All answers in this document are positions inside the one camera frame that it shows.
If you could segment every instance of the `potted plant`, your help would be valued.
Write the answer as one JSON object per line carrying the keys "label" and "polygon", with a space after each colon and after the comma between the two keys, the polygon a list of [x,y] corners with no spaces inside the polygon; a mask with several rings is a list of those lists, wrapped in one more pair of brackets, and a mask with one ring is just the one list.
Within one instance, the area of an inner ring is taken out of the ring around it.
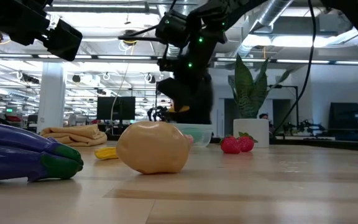
{"label": "potted plant", "polygon": [[267,119],[257,119],[259,109],[269,91],[286,80],[291,74],[291,71],[287,70],[280,77],[278,83],[268,88],[266,75],[268,62],[269,59],[266,59],[254,80],[241,57],[237,55],[234,78],[229,76],[228,80],[232,88],[234,101],[240,112],[240,119],[233,121],[234,137],[238,138],[239,133],[248,133],[258,141],[258,143],[255,143],[255,147],[269,146],[269,121]]}

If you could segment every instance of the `folded cloth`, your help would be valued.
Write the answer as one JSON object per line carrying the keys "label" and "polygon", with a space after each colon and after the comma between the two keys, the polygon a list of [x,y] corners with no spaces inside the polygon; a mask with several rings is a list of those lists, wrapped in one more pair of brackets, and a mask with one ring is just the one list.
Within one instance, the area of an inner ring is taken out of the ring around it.
{"label": "folded cloth", "polygon": [[40,134],[45,138],[53,137],[68,146],[96,146],[107,142],[106,133],[100,132],[97,124],[70,128],[45,128]]}

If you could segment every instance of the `toy strawberry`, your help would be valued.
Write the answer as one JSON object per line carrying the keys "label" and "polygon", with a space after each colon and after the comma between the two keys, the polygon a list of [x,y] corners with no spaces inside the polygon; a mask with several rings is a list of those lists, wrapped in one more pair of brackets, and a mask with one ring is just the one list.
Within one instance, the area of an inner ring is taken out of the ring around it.
{"label": "toy strawberry", "polygon": [[238,138],[238,145],[242,152],[249,152],[254,148],[254,144],[256,141],[252,136],[248,133],[239,133],[240,137]]}
{"label": "toy strawberry", "polygon": [[225,137],[221,141],[221,149],[227,154],[238,154],[241,152],[238,141],[234,136]]}

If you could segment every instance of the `computer monitor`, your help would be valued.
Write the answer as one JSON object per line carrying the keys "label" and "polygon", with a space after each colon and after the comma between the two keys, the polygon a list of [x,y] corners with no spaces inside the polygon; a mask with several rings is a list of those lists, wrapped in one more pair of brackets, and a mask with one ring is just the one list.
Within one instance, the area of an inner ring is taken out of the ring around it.
{"label": "computer monitor", "polygon": [[114,104],[111,117],[111,107],[115,97],[98,97],[98,110],[96,119],[123,119],[133,120],[135,119],[135,105],[136,97],[122,96],[118,97]]}
{"label": "computer monitor", "polygon": [[358,103],[331,103],[329,129],[358,129]]}

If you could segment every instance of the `snake plant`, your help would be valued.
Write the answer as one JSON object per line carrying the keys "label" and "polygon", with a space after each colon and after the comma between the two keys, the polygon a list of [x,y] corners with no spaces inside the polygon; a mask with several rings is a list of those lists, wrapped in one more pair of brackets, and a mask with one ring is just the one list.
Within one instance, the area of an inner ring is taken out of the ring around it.
{"label": "snake plant", "polygon": [[285,71],[278,83],[268,88],[266,75],[268,62],[269,59],[266,59],[254,80],[241,57],[237,55],[234,78],[233,76],[229,76],[228,81],[232,88],[234,100],[239,108],[241,118],[256,118],[269,91],[274,89],[279,83],[284,82],[291,74],[290,70]]}

